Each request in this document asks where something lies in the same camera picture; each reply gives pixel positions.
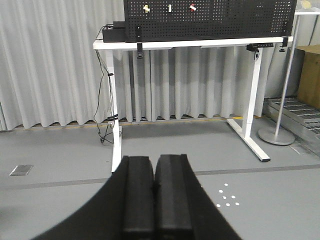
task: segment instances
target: white desk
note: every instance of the white desk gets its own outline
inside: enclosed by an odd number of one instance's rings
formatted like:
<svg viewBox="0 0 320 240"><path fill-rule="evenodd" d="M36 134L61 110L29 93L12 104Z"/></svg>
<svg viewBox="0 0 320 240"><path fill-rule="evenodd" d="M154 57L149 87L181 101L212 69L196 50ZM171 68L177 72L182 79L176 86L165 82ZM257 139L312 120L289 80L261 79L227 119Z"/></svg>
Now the white desk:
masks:
<svg viewBox="0 0 320 240"><path fill-rule="evenodd" d="M261 38L239 38L239 39L218 39L218 40L197 40L197 41L165 41L165 42L144 42L144 50L168 50L179 47L200 47L200 48L217 48L217 47L233 47L233 46L246 46L247 44L254 43L282 43L282 37L261 37ZM111 42L104 43L102 40L96 40L93 43L95 50L106 51L106 65L110 73L114 73L114 60L113 50L122 51L136 51L136 43L125 42ZM233 119L228 119L228 124L235 130L235 132L242 138L242 140L251 148L251 150L257 155L262 162L268 162L270 157L252 140L251 126L254 118L254 110L256 103L256 95L259 82L259 73L261 67L263 49L260 48L260 57L254 62L254 70L252 76L252 82L249 89L248 105L243 113L242 127L239 126ZM113 91L113 103L114 114L118 114L117 108L117 92L115 77L111 76L111 84ZM119 120L116 120L113 126L113 156L112 156L112 172L114 172L120 164L122 153L122 139L120 135L121 127L119 126Z"/></svg>

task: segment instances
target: desk foot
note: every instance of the desk foot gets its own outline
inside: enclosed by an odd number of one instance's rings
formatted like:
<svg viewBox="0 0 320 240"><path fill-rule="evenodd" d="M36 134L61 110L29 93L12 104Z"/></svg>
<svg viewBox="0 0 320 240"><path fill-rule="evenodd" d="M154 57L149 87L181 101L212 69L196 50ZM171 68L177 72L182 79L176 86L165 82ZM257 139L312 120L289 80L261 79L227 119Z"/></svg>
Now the desk foot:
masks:
<svg viewBox="0 0 320 240"><path fill-rule="evenodd" d="M121 162L121 157L122 157L122 126L119 126L119 139L118 142L116 139L114 139L114 144L113 144L113 153L112 153L112 167L111 167L111 172L115 172Z"/></svg>
<svg viewBox="0 0 320 240"><path fill-rule="evenodd" d="M227 119L226 121L255 153L255 155L260 159L261 162L266 163L271 160L270 157L259 147L258 144L256 144L256 142L251 137L245 137L245 135L242 133L242 128L236 123L235 120Z"/></svg>

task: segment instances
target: curtain fold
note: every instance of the curtain fold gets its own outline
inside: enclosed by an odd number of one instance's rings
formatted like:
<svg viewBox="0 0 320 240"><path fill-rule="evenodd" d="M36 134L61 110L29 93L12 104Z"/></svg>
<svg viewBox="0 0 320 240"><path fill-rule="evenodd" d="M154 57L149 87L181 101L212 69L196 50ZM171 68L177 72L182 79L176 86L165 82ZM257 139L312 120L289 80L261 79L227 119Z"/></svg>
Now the curtain fold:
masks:
<svg viewBox="0 0 320 240"><path fill-rule="evenodd" d="M102 77L92 43L101 26L123 21L121 0L0 0L0 130L93 119ZM320 21L302 16L298 45L320 44ZM289 51L263 50L255 114L282 92ZM115 51L120 118L242 115L253 72L245 47ZM102 81L98 122L107 118Z"/></svg>

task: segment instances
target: black cable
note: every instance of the black cable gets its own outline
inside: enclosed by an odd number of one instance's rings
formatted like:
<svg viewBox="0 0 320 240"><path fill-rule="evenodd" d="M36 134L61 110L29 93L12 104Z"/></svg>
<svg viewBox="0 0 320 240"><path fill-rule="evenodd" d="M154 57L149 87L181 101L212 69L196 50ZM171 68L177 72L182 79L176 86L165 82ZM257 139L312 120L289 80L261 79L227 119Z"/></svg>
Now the black cable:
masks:
<svg viewBox="0 0 320 240"><path fill-rule="evenodd" d="M102 26L102 27L100 28L98 34L96 35L95 40L103 40L103 38L98 38L98 36L99 36L99 34L101 33L102 29L104 29L104 28L113 29L114 26L113 26L113 24L106 24L106 25Z"/></svg>
<svg viewBox="0 0 320 240"><path fill-rule="evenodd" d="M254 61L257 61L259 57L260 57L259 49L256 49L256 51L254 52L254 55L253 55Z"/></svg>
<svg viewBox="0 0 320 240"><path fill-rule="evenodd" d="M101 135L101 130L100 130L99 124L98 124L98 122L97 122L97 120L96 120L96 115L97 115L97 113L98 113L99 106L100 106L100 95L101 95L102 82L103 82L103 79L104 79L104 76L105 76L105 72L103 71L103 68L107 71L107 73L108 73L108 78L109 78L109 80L110 80L110 76L109 76L110 74L109 74L108 68L105 66L104 62L101 61L101 56L100 56L98 50L96 50L96 55L97 55L97 58L98 58L98 60L99 60L100 70L101 70L101 72L102 72L102 77L101 77L101 79L100 79L100 84L99 84L98 104L97 104L95 113L94 113L94 115L93 115L93 120L94 120L94 122L96 123L96 127L98 128L98 135L99 135L99 137L100 137L100 142L103 144L105 141L107 141L107 142L110 143L110 144L114 144L114 142L112 142L112 141L110 141L110 140L107 139L107 136L110 135L110 134L112 134L112 132L111 132L111 133L107 133L107 132L108 132L109 125L107 125L104 135ZM112 113L112 117L108 117L108 119L113 119L113 121L114 121L114 120L118 119L118 116L115 117L114 114Z"/></svg>

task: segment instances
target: black clip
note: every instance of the black clip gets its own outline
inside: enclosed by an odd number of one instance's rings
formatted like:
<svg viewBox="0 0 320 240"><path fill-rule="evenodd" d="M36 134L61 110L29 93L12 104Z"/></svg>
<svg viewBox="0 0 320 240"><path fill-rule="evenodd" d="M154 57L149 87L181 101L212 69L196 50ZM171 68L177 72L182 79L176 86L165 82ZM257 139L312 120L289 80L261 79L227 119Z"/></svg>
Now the black clip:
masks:
<svg viewBox="0 0 320 240"><path fill-rule="evenodd" d="M136 48L137 48L137 58L144 58L144 49L142 46L142 31L141 26L135 26L135 39L136 39Z"/></svg>
<svg viewBox="0 0 320 240"><path fill-rule="evenodd" d="M284 49L284 47L287 47L288 46L288 40L289 40L289 37L287 36L284 36L283 37L283 42L282 42L282 46L281 46L281 49L279 50L280 53L284 53L286 50Z"/></svg>

